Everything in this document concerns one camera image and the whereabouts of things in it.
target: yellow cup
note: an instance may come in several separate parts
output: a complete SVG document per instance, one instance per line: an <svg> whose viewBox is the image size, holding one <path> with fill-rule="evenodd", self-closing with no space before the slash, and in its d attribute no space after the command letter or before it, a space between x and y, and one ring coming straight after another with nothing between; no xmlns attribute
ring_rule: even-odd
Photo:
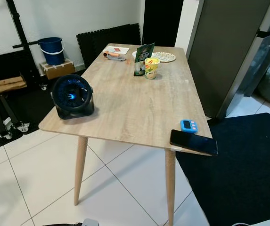
<svg viewBox="0 0 270 226"><path fill-rule="evenodd" d="M145 59L145 76L148 79L154 79L157 76L157 68L160 60L157 58Z"/></svg>

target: blue bucket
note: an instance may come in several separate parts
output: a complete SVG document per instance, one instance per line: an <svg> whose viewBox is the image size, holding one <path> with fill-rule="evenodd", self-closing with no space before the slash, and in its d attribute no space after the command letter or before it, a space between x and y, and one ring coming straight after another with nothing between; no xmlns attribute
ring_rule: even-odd
<svg viewBox="0 0 270 226"><path fill-rule="evenodd" d="M65 61L64 58L64 47L61 46L61 38L52 37L40 39L39 45L41 51L44 53L47 64L49 65L60 65Z"/></svg>

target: wooden box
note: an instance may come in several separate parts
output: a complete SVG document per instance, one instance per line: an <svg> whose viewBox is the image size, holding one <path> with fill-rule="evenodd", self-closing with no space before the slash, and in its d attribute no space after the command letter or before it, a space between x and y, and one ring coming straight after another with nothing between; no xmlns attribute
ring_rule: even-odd
<svg viewBox="0 0 270 226"><path fill-rule="evenodd" d="M65 59L61 65L49 65L46 62L40 63L40 65L49 80L75 72L74 63L69 59Z"/></svg>

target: phone screen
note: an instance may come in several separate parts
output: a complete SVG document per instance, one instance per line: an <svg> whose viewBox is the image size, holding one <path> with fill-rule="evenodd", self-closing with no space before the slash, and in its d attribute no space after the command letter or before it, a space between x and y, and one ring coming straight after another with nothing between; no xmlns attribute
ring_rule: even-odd
<svg viewBox="0 0 270 226"><path fill-rule="evenodd" d="M211 155L218 154L216 140L174 129L171 133L170 144Z"/></svg>

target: paper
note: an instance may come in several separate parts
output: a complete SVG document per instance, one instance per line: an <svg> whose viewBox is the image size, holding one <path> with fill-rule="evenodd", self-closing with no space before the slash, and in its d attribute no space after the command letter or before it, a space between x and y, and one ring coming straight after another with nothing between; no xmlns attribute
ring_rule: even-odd
<svg viewBox="0 0 270 226"><path fill-rule="evenodd" d="M103 50L103 52L108 51L109 53L118 53L118 54L126 54L130 48L119 47L119 46L107 46Z"/></svg>

